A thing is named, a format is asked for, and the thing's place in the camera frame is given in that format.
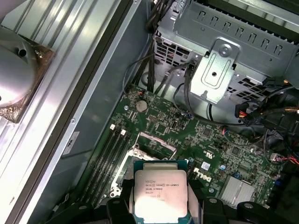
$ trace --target capacitor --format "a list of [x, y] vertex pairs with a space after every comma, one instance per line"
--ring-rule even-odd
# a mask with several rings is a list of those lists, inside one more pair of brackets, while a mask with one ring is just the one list
[[146, 101], [144, 100], [139, 100], [137, 103], [136, 103], [136, 110], [139, 112], [139, 113], [144, 113], [146, 112], [146, 110], [148, 109], [148, 104]]
[[225, 170], [225, 169], [226, 169], [226, 166], [225, 166], [225, 165], [221, 165], [221, 166], [220, 166], [220, 169], [221, 169], [221, 170]]
[[277, 180], [278, 178], [280, 178], [280, 174], [278, 173], [270, 173], [269, 174], [269, 178], [272, 179], [272, 180]]

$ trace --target sticker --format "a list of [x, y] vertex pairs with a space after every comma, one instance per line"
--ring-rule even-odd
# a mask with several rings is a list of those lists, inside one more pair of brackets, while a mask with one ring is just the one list
[[201, 165], [201, 168], [203, 168], [204, 170], [208, 171], [210, 168], [211, 164], [207, 163], [207, 162], [203, 162]]
[[67, 155], [68, 153], [71, 152], [71, 148], [73, 148], [73, 145], [78, 137], [80, 132], [73, 132], [73, 134], [70, 137], [69, 142], [67, 143], [67, 146], [65, 147], [64, 153], [62, 155]]

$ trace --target screw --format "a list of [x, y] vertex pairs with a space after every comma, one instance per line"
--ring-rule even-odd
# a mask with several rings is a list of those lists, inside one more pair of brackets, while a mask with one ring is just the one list
[[215, 198], [210, 198], [209, 202], [215, 204], [217, 203], [217, 200]]
[[244, 207], [245, 207], [245, 208], [248, 208], [248, 209], [252, 209], [252, 208], [253, 208], [253, 205], [252, 205], [252, 204], [249, 204], [249, 203], [245, 203], [245, 204], [244, 204]]
[[179, 4], [181, 7], [185, 6], [185, 1], [181, 1], [181, 3]]

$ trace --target chip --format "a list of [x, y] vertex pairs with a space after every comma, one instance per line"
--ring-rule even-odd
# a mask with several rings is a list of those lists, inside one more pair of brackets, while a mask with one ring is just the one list
[[210, 168], [211, 164], [210, 163], [207, 163], [207, 162], [203, 162], [202, 165], [201, 165], [201, 168], [208, 171], [209, 168]]
[[238, 147], [234, 147], [232, 150], [232, 154], [234, 154], [234, 155], [238, 155], [239, 152], [240, 152], [240, 149]]
[[211, 132], [212, 132], [211, 129], [205, 128], [202, 134], [206, 137], [209, 137]]
[[145, 224], [178, 223], [188, 212], [186, 172], [152, 169], [135, 173], [135, 215]]

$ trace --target wire bundle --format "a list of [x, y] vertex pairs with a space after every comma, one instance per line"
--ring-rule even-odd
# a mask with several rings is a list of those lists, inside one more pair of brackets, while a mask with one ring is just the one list
[[229, 130], [226, 130], [225, 128], [223, 129], [222, 131], [222, 134], [224, 136], [224, 138], [226, 139], [226, 141], [228, 141], [231, 145], [233, 146], [237, 146], [237, 147], [247, 147], [247, 146], [252, 146], [252, 145], [255, 145], [256, 143], [260, 142], [263, 137], [258, 137], [254, 142], [252, 143], [249, 143], [249, 144], [237, 144], [237, 143], [234, 143], [233, 141], [231, 141], [228, 137], [227, 137], [227, 134], [228, 134]]

